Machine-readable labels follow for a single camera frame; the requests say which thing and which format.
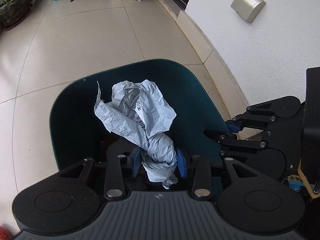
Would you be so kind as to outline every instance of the tiled floor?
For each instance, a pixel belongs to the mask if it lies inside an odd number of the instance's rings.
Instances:
[[[19,229],[15,195],[58,171],[49,132],[55,98],[84,76],[152,58],[188,67],[225,106],[190,43],[157,0],[38,0],[0,34],[0,225]]]

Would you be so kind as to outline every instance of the barcode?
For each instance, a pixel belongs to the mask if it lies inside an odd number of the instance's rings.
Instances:
[[[137,116],[137,121],[138,124],[141,126],[141,128],[146,131],[146,125],[144,124],[144,122],[141,120],[141,118],[139,116]]]

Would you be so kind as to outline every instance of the dark green bin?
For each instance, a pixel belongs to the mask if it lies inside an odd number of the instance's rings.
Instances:
[[[206,128],[228,130],[222,117],[199,83],[198,79],[179,63],[153,59],[106,70],[68,85],[56,99],[50,116],[51,139],[59,169],[83,159],[97,158],[100,141],[108,137],[93,107],[97,99],[98,84],[101,99],[111,101],[112,86],[121,81],[153,81],[177,117],[169,136],[175,146],[189,155],[200,154],[211,161],[220,161],[220,146],[208,139]]]

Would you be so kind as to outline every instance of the gray wall box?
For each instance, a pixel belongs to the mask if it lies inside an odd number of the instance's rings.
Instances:
[[[252,23],[265,4],[264,0],[233,0],[231,8],[247,22]]]

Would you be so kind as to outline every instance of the ribbed gray surface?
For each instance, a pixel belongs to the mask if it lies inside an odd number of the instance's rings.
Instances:
[[[302,240],[295,232],[254,236],[224,222],[209,202],[187,192],[132,192],[108,203],[87,227],[64,236],[37,236],[26,231],[15,240]]]

